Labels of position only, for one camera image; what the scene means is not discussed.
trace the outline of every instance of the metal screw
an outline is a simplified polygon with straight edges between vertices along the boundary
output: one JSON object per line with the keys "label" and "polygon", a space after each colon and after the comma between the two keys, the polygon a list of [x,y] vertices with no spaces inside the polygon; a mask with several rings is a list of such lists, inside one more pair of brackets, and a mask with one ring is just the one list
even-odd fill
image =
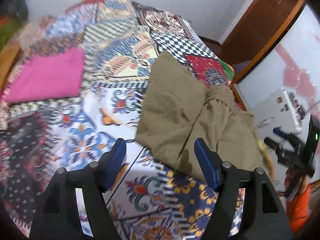
{"label": "metal screw", "polygon": [[89,163],[89,166],[90,166],[91,168],[95,168],[95,167],[98,166],[98,162],[90,162],[90,163]]}
{"label": "metal screw", "polygon": [[59,173],[59,174],[64,173],[64,171],[66,171],[66,169],[63,167],[57,169],[57,173]]}
{"label": "metal screw", "polygon": [[231,168],[231,163],[230,162],[223,162],[222,166],[225,167],[226,169]]}
{"label": "metal screw", "polygon": [[257,168],[257,169],[256,169],[256,172],[257,172],[258,174],[263,174],[263,173],[264,173],[264,170],[263,170],[263,168]]}

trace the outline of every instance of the orange clothing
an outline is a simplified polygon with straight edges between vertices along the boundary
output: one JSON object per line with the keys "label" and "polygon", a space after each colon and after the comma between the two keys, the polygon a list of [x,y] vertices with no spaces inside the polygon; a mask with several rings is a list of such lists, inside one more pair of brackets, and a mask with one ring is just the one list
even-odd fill
{"label": "orange clothing", "polygon": [[310,199],[310,185],[305,192],[295,195],[292,201],[287,201],[287,216],[293,234],[306,222],[308,218],[308,203]]}

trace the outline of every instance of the olive green fabric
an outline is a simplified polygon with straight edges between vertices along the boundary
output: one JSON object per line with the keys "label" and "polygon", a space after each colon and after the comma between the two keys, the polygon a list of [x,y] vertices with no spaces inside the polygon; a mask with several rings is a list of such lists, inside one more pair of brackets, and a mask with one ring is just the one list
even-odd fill
{"label": "olive green fabric", "polygon": [[162,163],[204,181],[193,147],[203,138],[223,161],[265,169],[253,115],[234,106],[224,85],[206,89],[167,51],[151,69],[136,141]]}

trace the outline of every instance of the bed sheet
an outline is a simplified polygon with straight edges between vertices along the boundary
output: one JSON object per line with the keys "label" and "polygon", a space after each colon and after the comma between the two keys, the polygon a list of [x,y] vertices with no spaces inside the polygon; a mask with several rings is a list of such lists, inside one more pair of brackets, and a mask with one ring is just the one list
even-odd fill
{"label": "bed sheet", "polygon": [[[84,37],[75,44],[85,51],[82,92],[78,98],[11,106],[7,130],[0,131],[1,198],[7,212],[28,236],[38,198],[54,172],[81,169],[123,138],[126,157],[116,182],[103,194],[121,238],[199,239],[218,194],[158,163],[134,138],[152,63],[164,49],[208,86],[228,80],[223,66],[172,13],[126,0],[75,10],[57,17],[47,34],[56,36],[50,39]],[[210,73],[212,67],[219,75]],[[81,190],[76,192],[83,231],[92,235]],[[238,232],[242,211],[239,196],[230,235]]]}

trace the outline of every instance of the bed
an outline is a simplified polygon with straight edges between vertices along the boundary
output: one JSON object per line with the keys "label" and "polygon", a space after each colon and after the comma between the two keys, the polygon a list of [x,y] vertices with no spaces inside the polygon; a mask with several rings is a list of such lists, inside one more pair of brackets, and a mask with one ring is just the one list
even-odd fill
{"label": "bed", "polygon": [[[87,0],[27,25],[14,39],[23,56],[1,95],[0,180],[1,199],[16,226],[29,236],[36,203],[59,167],[81,169],[123,138],[125,160],[103,194],[121,238],[200,239],[218,194],[157,162],[135,142],[135,132],[151,67],[162,51],[207,87],[228,85],[233,69],[181,17],[127,0]],[[26,61],[73,47],[84,51],[78,97],[6,101]],[[92,236],[81,189],[76,194],[83,232]],[[243,194],[230,235],[239,230],[242,210]]]}

